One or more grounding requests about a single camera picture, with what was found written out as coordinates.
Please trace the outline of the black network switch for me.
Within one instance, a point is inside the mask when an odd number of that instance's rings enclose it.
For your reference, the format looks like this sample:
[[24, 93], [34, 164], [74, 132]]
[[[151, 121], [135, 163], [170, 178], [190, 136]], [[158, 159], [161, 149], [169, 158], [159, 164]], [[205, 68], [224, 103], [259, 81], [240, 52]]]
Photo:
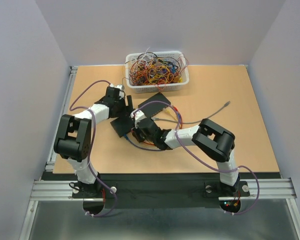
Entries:
[[171, 105], [171, 102], [162, 93], [158, 92], [140, 103], [138, 108], [141, 108], [147, 118], [152, 118], [167, 108], [167, 105]]
[[109, 118], [113, 119], [110, 124], [120, 138], [128, 134], [135, 127], [135, 120], [131, 117], [131, 113], [134, 110], [133, 108], [128, 111], [109, 115]]

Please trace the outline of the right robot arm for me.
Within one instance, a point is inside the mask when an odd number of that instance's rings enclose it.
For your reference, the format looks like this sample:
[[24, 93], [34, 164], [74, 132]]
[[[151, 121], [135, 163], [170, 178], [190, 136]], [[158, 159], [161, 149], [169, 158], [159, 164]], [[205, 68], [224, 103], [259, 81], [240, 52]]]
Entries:
[[182, 147], [188, 153], [187, 146], [197, 146], [210, 159], [216, 162], [215, 169], [220, 174], [220, 189], [225, 195], [238, 191], [239, 170], [235, 161], [235, 135], [205, 118], [198, 125], [184, 129], [161, 129], [149, 117], [134, 117], [135, 138], [150, 141], [161, 151]]

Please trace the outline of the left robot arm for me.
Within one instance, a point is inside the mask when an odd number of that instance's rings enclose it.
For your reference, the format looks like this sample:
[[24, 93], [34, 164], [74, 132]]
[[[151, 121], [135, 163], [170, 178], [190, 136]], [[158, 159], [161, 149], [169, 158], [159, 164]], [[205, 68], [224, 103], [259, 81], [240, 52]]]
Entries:
[[122, 84], [110, 84], [105, 95], [90, 107], [74, 115], [61, 116], [53, 150], [72, 166], [77, 182], [71, 183], [75, 194], [84, 193], [96, 197], [101, 193], [100, 174], [89, 160], [96, 125], [109, 118], [119, 118], [128, 112], [126, 94]]

